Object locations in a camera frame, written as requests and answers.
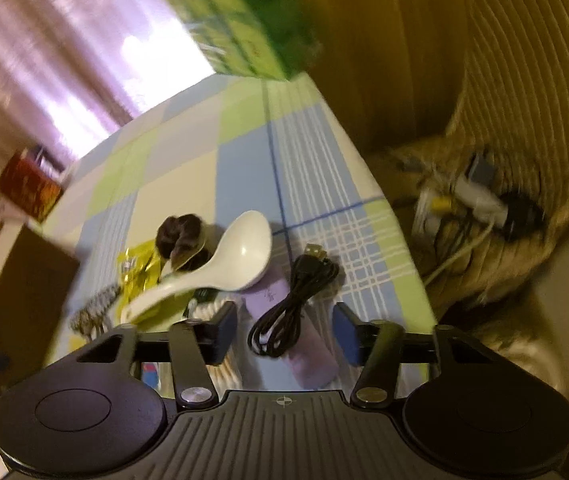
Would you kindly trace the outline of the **yellow snack packet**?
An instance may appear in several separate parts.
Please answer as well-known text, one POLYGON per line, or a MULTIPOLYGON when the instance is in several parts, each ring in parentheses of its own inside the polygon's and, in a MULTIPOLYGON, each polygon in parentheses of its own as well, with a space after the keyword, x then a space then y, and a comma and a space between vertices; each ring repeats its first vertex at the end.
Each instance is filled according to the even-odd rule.
POLYGON ((132 300, 158 284, 164 264, 165 259, 158 252, 154 240, 128 247, 117 256, 117 281, 121 287, 116 308, 118 318, 121 318, 123 310, 132 300))

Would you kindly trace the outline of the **quilted chair cushion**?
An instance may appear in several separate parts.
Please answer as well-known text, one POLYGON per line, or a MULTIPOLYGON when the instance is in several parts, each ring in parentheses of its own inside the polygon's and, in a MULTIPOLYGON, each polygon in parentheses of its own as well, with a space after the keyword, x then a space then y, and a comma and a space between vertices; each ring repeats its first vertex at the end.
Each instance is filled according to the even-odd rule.
POLYGON ((465 76, 441 136, 399 149, 446 176, 485 154, 497 193, 529 196, 544 226, 519 240, 473 228, 475 248, 429 272, 435 309, 475 295, 495 298, 528 278, 569 226, 569 0, 466 0, 465 76))

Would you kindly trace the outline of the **white power strip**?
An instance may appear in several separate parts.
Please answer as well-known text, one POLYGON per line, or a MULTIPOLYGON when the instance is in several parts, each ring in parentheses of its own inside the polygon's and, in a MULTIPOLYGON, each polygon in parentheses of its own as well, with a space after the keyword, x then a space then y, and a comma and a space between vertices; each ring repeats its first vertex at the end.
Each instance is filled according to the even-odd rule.
POLYGON ((471 214, 495 229, 505 228, 508 206, 491 190, 495 174, 494 166, 482 154, 474 154, 467 168, 455 176, 433 170, 419 193, 411 234, 434 236, 444 217, 460 214, 471 214))

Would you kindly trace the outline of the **cotton swab bag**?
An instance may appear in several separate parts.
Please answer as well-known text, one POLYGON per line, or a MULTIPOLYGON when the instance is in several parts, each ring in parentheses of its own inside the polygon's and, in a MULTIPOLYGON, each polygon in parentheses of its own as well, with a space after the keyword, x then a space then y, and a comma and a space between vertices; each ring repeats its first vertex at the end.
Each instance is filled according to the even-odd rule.
POLYGON ((237 294, 218 294, 211 302, 198 304, 189 301, 189 320, 196 332, 206 333, 203 341, 205 361, 211 356, 213 364, 206 364, 208 374, 219 396, 228 390, 240 390, 242 376, 234 342, 238 330, 238 310, 242 299, 237 294))

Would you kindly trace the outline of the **checkered tablecloth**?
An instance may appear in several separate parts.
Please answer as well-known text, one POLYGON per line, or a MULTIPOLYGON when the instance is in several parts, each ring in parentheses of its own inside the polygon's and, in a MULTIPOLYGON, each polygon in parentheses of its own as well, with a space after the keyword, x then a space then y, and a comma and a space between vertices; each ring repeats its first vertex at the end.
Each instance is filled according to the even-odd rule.
POLYGON ((435 318, 399 222, 379 184, 311 78, 208 77, 112 134, 76 162, 45 224, 72 247, 73 314, 116 280, 116 259, 151 240, 170 216, 197 214, 218 230, 260 211, 272 258, 288 269, 309 244, 339 263, 339 278, 307 308, 330 350, 330 313, 426 334, 435 318))

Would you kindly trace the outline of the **leopard print hair clip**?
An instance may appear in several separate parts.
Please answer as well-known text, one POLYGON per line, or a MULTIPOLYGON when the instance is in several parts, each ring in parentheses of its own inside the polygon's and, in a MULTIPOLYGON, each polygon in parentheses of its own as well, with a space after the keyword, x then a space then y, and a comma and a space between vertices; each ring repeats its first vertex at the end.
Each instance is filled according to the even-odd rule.
POLYGON ((70 319, 70 329, 87 340, 109 330, 109 311, 120 298, 122 286, 113 283, 96 292, 70 319))

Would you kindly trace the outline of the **red gift bag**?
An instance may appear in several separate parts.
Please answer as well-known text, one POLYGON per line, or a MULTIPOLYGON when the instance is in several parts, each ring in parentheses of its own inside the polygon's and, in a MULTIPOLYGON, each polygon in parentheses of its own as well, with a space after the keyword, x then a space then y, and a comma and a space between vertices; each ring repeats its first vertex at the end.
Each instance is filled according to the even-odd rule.
POLYGON ((44 146, 26 148, 16 152, 0 172, 0 194, 42 223, 63 195, 63 170, 44 146))

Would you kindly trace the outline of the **brown cardboard storage box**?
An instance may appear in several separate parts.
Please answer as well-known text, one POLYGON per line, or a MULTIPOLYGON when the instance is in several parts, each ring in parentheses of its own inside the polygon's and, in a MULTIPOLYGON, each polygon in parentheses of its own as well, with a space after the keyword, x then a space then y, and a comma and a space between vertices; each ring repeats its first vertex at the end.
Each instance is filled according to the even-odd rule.
POLYGON ((29 226, 0 229, 0 358, 38 368, 62 318, 78 259, 29 226))

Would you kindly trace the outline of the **green tissue pack stack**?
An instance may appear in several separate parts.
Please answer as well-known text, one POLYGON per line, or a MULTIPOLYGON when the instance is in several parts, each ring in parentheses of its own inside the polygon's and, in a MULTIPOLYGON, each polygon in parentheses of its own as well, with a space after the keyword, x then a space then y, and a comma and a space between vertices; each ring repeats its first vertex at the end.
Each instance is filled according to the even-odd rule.
POLYGON ((220 74, 289 80, 321 50, 302 0, 166 1, 220 74))

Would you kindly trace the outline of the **purple cream tube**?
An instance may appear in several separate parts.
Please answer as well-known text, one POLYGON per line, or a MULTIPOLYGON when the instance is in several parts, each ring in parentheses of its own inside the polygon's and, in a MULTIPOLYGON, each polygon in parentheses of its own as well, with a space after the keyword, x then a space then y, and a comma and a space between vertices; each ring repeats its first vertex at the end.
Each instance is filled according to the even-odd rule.
MULTIPOLYGON (((263 278, 244 294, 244 304, 250 318, 256 322, 290 292, 289 282, 282 267, 271 263, 263 278)), ((283 356, 298 386, 306 390, 325 388, 337 377, 339 365, 317 332, 309 317, 302 318, 301 335, 294 346, 283 356)))

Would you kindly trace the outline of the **white ceramic soup spoon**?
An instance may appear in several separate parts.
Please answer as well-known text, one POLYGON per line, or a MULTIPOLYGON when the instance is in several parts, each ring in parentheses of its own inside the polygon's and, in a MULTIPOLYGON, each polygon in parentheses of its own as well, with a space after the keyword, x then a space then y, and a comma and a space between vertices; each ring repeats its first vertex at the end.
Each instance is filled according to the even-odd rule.
POLYGON ((239 292, 254 285, 270 261, 272 235, 267 218, 245 211, 228 226, 207 263, 187 274, 168 276, 123 308, 120 323, 134 323, 161 301, 199 288, 239 292))

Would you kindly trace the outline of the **dark velvet scrunchie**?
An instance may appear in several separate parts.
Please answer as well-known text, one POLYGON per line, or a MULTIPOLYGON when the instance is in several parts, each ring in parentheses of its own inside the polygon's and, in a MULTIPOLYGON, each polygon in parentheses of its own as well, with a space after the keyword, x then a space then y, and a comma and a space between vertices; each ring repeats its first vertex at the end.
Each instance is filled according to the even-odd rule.
POLYGON ((155 247, 174 272, 199 269, 211 257, 205 224, 196 214, 167 217, 156 231, 155 247))

